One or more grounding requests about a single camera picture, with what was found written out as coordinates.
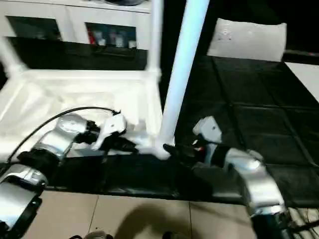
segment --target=black cable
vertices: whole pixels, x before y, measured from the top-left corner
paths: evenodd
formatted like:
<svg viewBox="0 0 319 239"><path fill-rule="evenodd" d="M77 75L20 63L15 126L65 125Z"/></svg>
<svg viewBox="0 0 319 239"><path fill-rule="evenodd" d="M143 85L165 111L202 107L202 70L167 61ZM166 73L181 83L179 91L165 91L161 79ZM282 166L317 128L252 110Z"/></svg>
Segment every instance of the black cable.
<svg viewBox="0 0 319 239"><path fill-rule="evenodd" d="M305 239L305 237L301 234L301 232L296 233L301 239Z"/></svg>
<svg viewBox="0 0 319 239"><path fill-rule="evenodd" d="M314 233L313 229L313 225L309 222L309 218L308 218L308 209L306 209L306 213L304 215L303 212L300 212L300 210L298 208L294 208L297 213L299 214L300 219L303 221L304 225L303 226L298 226L295 228L291 228L293 233L300 233L302 231L307 231L310 233L310 235L312 236L313 239L316 239L316 233Z"/></svg>
<svg viewBox="0 0 319 239"><path fill-rule="evenodd" d="M38 126L34 131L32 131L27 137L25 137L21 143L14 149L14 151L11 153L11 155L8 157L8 159L6 160L6 163L7 164L10 164L11 163L11 160L13 158L13 156L17 153L17 151L21 148L21 146L28 140L30 139L36 132L38 132L42 127L44 127L45 125L47 125L48 123L50 123L51 121L63 116L63 115L66 115L68 113L71 113L71 112L75 112L75 111L82 111L82 110L92 110L92 109L96 109L96 110L105 110L105 111L110 111L112 112L113 115L116 115L118 114L119 112L115 111L115 110L112 110L112 109L109 109L109 108L105 108L105 107L96 107L96 106L87 106L87 107L77 107L77 108L73 108L73 109L70 109L70 110L67 110L67 111L63 111L51 118L49 118L47 121L45 121L44 123L42 123L40 126Z"/></svg>
<svg viewBox="0 0 319 239"><path fill-rule="evenodd" d="M82 239L82 238L79 235L75 235L75 236L70 237L69 239Z"/></svg>
<svg viewBox="0 0 319 239"><path fill-rule="evenodd" d="M310 222L310 220L309 220L309 209L308 209L308 208L307 208L307 210L306 210L306 220L307 220L307 224L311 224L311 222ZM310 228L310 230L311 230L314 234L316 234L317 238L319 238L319 235L318 235L317 231L314 229L314 226L312 226L312 227Z"/></svg>
<svg viewBox="0 0 319 239"><path fill-rule="evenodd" d="M307 231L314 227L319 227L319 220L315 222L304 222L305 224L302 226L298 226L294 229L295 232Z"/></svg>
<svg viewBox="0 0 319 239"><path fill-rule="evenodd" d="M280 190L283 190L283 191L285 192L285 196L287 197L287 198L285 199L285 201L288 201L288 200L290 201L290 204L293 205L293 206L290 206L290 207L296 210L296 212L299 214L299 217L300 217L300 219L303 221L304 226L305 226L305 225L307 224L306 218L305 218L305 216L303 215L303 213L301 213L301 212L299 211L299 208L297 208L297 207L295 206L295 205L297 205L297 203L295 203L295 201L294 201L294 199L293 199L293 197L292 197L290 191L287 190L287 189L289 188L289 186L287 185L287 184L288 184L287 181L283 181L283 184L284 184L284 187L281 187ZM290 227L290 230L291 230L293 233L297 233L299 236L302 236L302 235L301 235L301 231L302 231L302 230L299 230L299 228L303 229L302 227L304 227L304 226ZM310 233L311 237L312 237L313 239L316 239L316 237L310 232L310 229L309 229L308 227L305 228L303 231L308 231L308 232Z"/></svg>

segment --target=wire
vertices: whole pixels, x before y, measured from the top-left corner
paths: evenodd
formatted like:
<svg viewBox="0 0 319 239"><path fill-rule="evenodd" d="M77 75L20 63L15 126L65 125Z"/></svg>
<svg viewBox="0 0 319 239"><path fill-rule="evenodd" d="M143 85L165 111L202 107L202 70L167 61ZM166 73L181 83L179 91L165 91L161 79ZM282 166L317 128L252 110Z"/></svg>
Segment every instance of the wire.
<svg viewBox="0 0 319 239"><path fill-rule="evenodd" d="M306 210L306 220L307 220L307 223L310 223L309 221L309 209L307 208ZM319 238L319 234L317 233L317 231L314 229L314 227L310 228L310 230L316 234L317 238Z"/></svg>
<svg viewBox="0 0 319 239"><path fill-rule="evenodd" d="M79 235L75 235L75 236L70 237L69 239L82 239L82 238Z"/></svg>
<svg viewBox="0 0 319 239"><path fill-rule="evenodd" d="M35 133L37 133L42 127L44 127L45 125L47 125L48 123L50 123L51 121L63 116L63 115L66 115L68 113L71 113L71 112L75 112L75 111L82 111L82 110L93 110L93 109L96 109L96 110L105 110L105 111L110 111L112 112L113 115L116 115L118 114L119 112L115 111L115 110L112 110L112 109L109 109L109 108L105 108L105 107L96 107L96 106L87 106L87 107L77 107L77 108L73 108L73 109L70 109L70 110L67 110L67 111L63 111L51 118L49 118L47 121L45 121L44 123L42 123L41 125L39 125L34 131L32 131L27 137L25 137L21 143L14 149L14 151L10 154L10 156L8 157L8 159L6 160L6 163L9 164L11 163L11 160L13 158L13 156L17 153L17 151L21 148L21 146L28 140L30 139Z"/></svg>
<svg viewBox="0 0 319 239"><path fill-rule="evenodd" d="M291 193L289 190L287 190L289 188L289 186L287 185L287 181L283 181L283 184L284 184L284 187L281 188L281 190L283 190L285 192L285 196L287 197L285 199L285 201L290 201L290 203L293 205L293 206L290 206L291 208L295 209L296 212L299 214L299 217L300 219L303 221L303 223L306 225L307 224L307 221L306 221L306 218L304 216L304 214L302 212L299 211L299 208L295 207L295 205L297 205L297 203L294 201L294 198L292 197ZM308 231L311 235L311 237L313 239L315 239L315 235L311 233L311 230L309 228L306 228L306 229L302 229L302 230L299 230L301 229L302 227L304 226L298 226L296 228L290 228L290 230L293 232L293 233L297 233L299 236L302 237L302 234L301 234L301 231Z"/></svg>

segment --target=glass cabinet door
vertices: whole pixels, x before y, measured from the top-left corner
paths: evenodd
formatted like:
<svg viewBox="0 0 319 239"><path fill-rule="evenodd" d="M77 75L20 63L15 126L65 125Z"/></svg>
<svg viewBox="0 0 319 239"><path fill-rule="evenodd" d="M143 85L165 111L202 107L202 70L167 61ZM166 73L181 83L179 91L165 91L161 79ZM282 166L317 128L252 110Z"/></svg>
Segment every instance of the glass cabinet door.
<svg viewBox="0 0 319 239"><path fill-rule="evenodd" d="M77 6L67 9L79 43L149 49L149 13Z"/></svg>
<svg viewBox="0 0 319 239"><path fill-rule="evenodd" d="M0 1L2 36L75 42L65 6Z"/></svg>

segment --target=white frame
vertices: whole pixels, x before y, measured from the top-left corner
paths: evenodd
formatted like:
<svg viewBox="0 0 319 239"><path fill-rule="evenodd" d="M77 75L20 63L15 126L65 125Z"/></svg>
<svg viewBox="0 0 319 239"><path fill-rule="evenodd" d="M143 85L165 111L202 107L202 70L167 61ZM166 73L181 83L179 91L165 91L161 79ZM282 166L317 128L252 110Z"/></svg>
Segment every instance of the white frame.
<svg viewBox="0 0 319 239"><path fill-rule="evenodd" d="M3 90L0 91L1 98L7 99L2 107L0 116L4 115L5 112L10 109L10 105L14 100L16 92L19 91L17 81L24 83L25 77L33 79L34 77L41 77L43 79L57 79L57 80L72 80L87 79L88 81L92 78L103 81L107 80L139 80L143 84L143 90L146 91L147 96L145 101L147 102L146 114L148 115L147 123L147 134L142 144L139 147L140 153L152 153L158 158L165 159L168 157L168 153L164 153L162 145L158 144L156 137L160 130L162 121L162 113L160 106L160 92L158 82L160 80L160 46L161 46L161 28L162 28L162 12L163 5L162 0L152 1L152 13L149 19L150 35L148 51L147 66L143 71L90 71L90 70L31 70L28 69L24 63L19 59L15 50L12 48L10 43L4 37L0 37L0 60L4 65L5 72L9 77Z"/></svg>
<svg viewBox="0 0 319 239"><path fill-rule="evenodd" d="M16 36L6 16L48 18L56 20L63 41L75 42L76 38L66 7L30 2L0 1L0 29L2 36Z"/></svg>
<svg viewBox="0 0 319 239"><path fill-rule="evenodd" d="M99 23L136 28L136 42L138 49L150 48L151 15L148 13L118 11L100 8L67 6L70 20L74 27L77 42L89 44L89 37L85 23Z"/></svg>

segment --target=white plastic tray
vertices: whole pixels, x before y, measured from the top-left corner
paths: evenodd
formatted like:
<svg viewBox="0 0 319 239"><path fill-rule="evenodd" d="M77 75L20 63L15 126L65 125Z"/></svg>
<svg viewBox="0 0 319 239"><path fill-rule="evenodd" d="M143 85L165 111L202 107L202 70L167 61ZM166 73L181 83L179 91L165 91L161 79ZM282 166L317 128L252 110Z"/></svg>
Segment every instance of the white plastic tray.
<svg viewBox="0 0 319 239"><path fill-rule="evenodd" d="M11 78L0 92L0 160L5 160L26 135L51 116L82 106L121 111L132 131L156 135L160 129L157 81L145 72L127 72L125 77L117 72L28 70ZM78 114L98 125L110 115L101 110ZM32 147L54 125L52 122L40 130L21 150Z"/></svg>

